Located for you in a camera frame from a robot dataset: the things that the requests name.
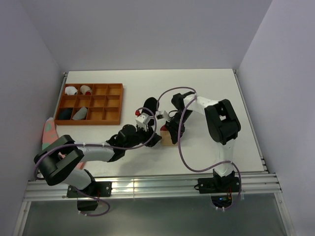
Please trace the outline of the orange compartment tray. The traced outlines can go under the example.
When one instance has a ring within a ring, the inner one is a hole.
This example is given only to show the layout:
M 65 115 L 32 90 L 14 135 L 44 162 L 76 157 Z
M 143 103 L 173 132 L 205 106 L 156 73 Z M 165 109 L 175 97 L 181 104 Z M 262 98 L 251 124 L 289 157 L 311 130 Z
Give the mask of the orange compartment tray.
M 91 95 L 82 95 L 80 87 L 92 88 Z M 76 95 L 66 95 L 67 86 L 74 86 Z M 119 125 L 121 123 L 124 88 L 122 84 L 66 84 L 63 88 L 55 114 L 56 125 Z M 73 120 L 73 115 L 82 107 L 88 109 L 86 119 Z M 70 120 L 58 120 L 61 110 L 72 108 Z

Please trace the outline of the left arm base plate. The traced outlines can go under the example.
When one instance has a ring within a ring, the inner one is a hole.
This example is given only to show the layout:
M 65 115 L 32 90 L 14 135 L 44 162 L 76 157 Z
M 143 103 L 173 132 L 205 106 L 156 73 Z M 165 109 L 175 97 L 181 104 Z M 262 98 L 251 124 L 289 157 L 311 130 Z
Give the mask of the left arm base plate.
M 77 190 L 74 186 L 69 186 L 66 197 L 77 199 L 77 209 L 79 211 L 90 213 L 95 211 L 99 205 L 99 200 L 95 198 L 110 197 L 112 191 L 112 182 L 93 181 L 88 187 Z

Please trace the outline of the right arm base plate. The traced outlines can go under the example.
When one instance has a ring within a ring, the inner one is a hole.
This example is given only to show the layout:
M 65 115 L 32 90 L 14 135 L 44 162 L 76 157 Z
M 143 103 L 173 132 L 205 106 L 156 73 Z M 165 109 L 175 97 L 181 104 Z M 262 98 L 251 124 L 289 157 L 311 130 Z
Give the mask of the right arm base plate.
M 234 172 L 226 177 L 199 178 L 194 189 L 200 194 L 210 194 L 212 204 L 221 210 L 231 207 L 241 197 L 241 182 Z

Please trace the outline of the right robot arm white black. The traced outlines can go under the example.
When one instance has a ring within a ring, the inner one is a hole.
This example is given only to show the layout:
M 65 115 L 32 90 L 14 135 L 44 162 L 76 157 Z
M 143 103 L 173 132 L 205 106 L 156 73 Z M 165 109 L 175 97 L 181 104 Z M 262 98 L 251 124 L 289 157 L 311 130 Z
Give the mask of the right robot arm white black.
M 179 151 L 179 141 L 185 131 L 184 123 L 192 112 L 205 116 L 210 137 L 217 144 L 218 154 L 213 165 L 213 177 L 207 184 L 199 182 L 199 186 L 208 187 L 208 191 L 214 193 L 240 191 L 240 177 L 235 176 L 237 168 L 232 164 L 232 159 L 234 143 L 241 131 L 241 125 L 230 101 L 210 100 L 187 92 L 174 95 L 171 103 L 177 113 L 165 123 L 165 128 Z

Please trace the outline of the tan maroon purple striped sock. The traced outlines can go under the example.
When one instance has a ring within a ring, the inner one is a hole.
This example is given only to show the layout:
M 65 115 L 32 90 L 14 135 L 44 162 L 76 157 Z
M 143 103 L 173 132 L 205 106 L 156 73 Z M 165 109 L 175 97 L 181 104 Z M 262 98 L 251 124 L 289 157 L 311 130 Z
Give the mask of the tan maroon purple striped sock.
M 172 142 L 171 135 L 165 125 L 160 128 L 161 145 L 165 147 L 174 147 L 176 144 Z

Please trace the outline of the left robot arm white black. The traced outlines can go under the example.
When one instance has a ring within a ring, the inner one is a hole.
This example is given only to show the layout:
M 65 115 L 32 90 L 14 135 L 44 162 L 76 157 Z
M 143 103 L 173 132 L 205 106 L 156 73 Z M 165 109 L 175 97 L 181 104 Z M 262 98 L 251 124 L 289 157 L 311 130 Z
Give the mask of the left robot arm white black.
M 35 172 L 41 173 L 49 186 L 65 183 L 81 195 L 94 197 L 101 192 L 100 187 L 88 170 L 77 168 L 80 162 L 115 162 L 124 157 L 127 150 L 151 148 L 161 139 L 155 128 L 131 124 L 124 125 L 116 135 L 98 144 L 77 143 L 69 135 L 63 135 L 34 158 Z

